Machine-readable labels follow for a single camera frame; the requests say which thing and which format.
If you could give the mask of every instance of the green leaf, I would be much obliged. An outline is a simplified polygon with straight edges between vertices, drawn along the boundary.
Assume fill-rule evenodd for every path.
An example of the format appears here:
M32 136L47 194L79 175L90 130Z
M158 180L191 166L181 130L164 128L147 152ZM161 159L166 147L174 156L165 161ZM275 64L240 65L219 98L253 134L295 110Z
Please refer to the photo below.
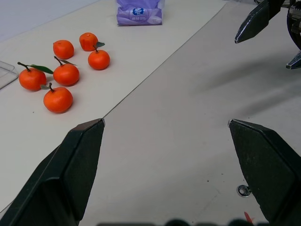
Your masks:
M101 47L101 46L104 46L104 43L103 42L97 42L96 43L96 47L98 48L98 47Z
M60 60L60 61L64 62L65 64L70 64L70 65L74 65L74 66L76 66L75 64L73 64L73 63L70 63L69 61L66 61L66 60Z
M41 85L41 89L47 90L47 89L50 89L50 88L49 88L49 86Z
M30 67L33 67L35 69L38 69L40 71L46 72L48 74L53 74L53 71L51 71L49 68L39 65L29 65Z

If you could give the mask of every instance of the clear plastic container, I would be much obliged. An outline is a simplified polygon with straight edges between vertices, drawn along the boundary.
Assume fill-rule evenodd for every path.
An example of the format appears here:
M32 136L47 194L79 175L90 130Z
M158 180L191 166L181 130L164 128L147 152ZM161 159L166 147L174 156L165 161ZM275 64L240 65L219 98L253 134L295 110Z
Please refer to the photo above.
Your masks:
M18 72L13 65L0 61L0 89L18 78Z

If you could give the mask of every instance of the purple tissue pack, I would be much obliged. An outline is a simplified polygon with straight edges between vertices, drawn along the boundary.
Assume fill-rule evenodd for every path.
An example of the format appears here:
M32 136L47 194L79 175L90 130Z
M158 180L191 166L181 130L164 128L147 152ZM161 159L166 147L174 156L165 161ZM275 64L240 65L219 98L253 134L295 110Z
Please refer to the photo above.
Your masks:
M117 0L118 25L162 24L165 0Z

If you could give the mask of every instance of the table surface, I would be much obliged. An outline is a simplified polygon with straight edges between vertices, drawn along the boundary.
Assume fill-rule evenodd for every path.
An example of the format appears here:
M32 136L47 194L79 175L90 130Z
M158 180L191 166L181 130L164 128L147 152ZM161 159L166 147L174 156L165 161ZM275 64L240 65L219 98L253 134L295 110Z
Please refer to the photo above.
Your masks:
M52 43L70 40L75 56L69 61L78 66L80 80L68 88L74 101L64 114L53 114L44 107L44 90L29 92L16 81L0 91L0 194L5 194L0 198L0 209L15 198L35 167L71 128L104 117L224 4L222 0L167 0L162 26L118 27L116 2L101 0L1 42L2 61L44 65L54 70L59 64L53 58ZM85 32L93 32L106 43L101 48L111 56L106 70L89 67L90 53L79 44L79 36ZM24 68L17 65L17 70Z
M285 68L298 52L286 9L256 38L234 43L253 7L229 2L105 117L81 225L226 225L244 211L265 221L254 196L236 192L246 182L227 122L274 129L300 154L301 74Z

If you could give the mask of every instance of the printed logo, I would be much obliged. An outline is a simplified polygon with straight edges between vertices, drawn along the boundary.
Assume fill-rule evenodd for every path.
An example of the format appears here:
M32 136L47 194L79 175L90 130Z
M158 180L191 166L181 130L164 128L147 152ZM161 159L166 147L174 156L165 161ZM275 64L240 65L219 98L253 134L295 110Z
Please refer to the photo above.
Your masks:
M134 14L135 16L141 15L141 14L143 14L143 12L144 12L144 9L143 9L143 8L134 8L134 9L133 9L133 14Z

